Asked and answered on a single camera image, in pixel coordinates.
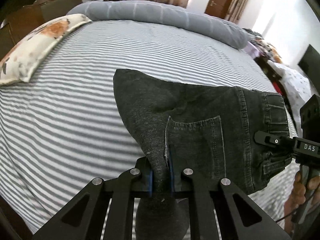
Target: gray striped fabric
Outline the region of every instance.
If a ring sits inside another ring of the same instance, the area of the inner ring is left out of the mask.
[[[0,88],[0,194],[33,233],[92,178],[115,178],[143,156],[117,111],[117,68],[167,81],[275,91],[243,50],[201,34],[133,21],[82,26],[30,83]],[[297,170],[289,165],[251,195],[274,219],[283,215]]]

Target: pile of clothes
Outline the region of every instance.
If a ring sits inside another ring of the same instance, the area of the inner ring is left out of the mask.
[[[260,33],[254,32],[251,29],[244,30],[249,34],[249,42],[260,51],[260,55],[266,56],[273,62],[282,64],[282,59],[276,48],[269,42],[266,42]]]

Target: dark pants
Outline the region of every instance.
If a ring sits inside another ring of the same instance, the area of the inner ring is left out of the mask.
[[[289,136],[279,94],[166,82],[127,69],[116,71],[114,94],[124,125],[154,170],[157,193],[140,201],[137,240],[178,240],[185,230],[178,211],[183,204],[164,193],[170,185],[169,145],[188,168],[206,179],[229,178],[247,194],[266,187],[291,162],[288,152],[272,152],[253,139],[258,130]]]

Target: long gray pillow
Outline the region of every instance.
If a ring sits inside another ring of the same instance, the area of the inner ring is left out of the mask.
[[[221,41],[233,48],[247,45],[248,34],[238,25],[182,7],[151,1],[92,1],[79,4],[67,15],[81,13],[93,21],[132,20],[174,26]]]

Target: triangular cutout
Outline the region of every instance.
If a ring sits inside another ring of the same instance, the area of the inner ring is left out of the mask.
[[[235,201],[242,223],[245,227],[252,226],[262,221],[262,217],[238,194],[233,194],[233,200]]]
[[[62,217],[61,221],[73,227],[78,227],[81,223],[85,208],[87,207],[89,196],[89,194],[84,195],[78,203]]]

